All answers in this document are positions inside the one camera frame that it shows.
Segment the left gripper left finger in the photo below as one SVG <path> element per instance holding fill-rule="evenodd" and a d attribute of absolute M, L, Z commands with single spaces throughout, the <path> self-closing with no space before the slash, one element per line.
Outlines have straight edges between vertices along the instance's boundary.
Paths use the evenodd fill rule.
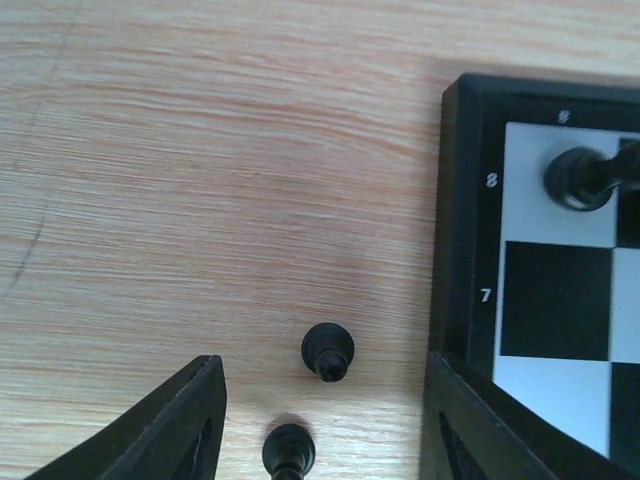
<path fill-rule="evenodd" d="M 213 479 L 226 414 L 222 359 L 201 355 L 31 479 Z"/>

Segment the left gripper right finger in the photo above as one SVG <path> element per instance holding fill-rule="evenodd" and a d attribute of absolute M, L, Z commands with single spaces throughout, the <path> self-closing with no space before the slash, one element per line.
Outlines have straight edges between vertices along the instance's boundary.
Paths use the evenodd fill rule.
<path fill-rule="evenodd" d="M 633 479 L 448 352 L 427 355 L 423 479 Z"/>

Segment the black rook piece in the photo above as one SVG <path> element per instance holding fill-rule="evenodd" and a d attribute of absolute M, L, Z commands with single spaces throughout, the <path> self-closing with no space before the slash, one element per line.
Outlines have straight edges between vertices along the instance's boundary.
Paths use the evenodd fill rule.
<path fill-rule="evenodd" d="M 565 209 L 599 210 L 615 189 L 639 190 L 639 143 L 626 144 L 611 158 L 586 147 L 566 150 L 549 164 L 543 183 L 549 197 Z"/>

